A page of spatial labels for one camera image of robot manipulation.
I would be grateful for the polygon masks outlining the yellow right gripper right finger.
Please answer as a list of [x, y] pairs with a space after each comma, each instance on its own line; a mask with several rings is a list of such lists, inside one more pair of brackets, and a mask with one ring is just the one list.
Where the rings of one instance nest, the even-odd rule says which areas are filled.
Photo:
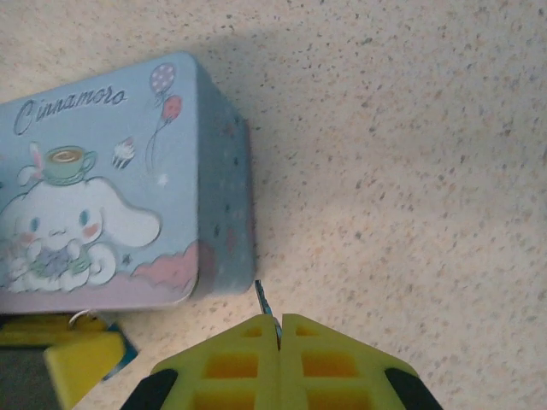
[[285, 314], [281, 409], [440, 409], [403, 360], [298, 314]]

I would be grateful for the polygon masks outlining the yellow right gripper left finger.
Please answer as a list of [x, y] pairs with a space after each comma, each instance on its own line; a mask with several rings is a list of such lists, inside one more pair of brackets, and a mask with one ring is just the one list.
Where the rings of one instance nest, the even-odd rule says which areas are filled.
[[276, 409], [279, 353], [266, 314], [157, 363], [125, 409]]

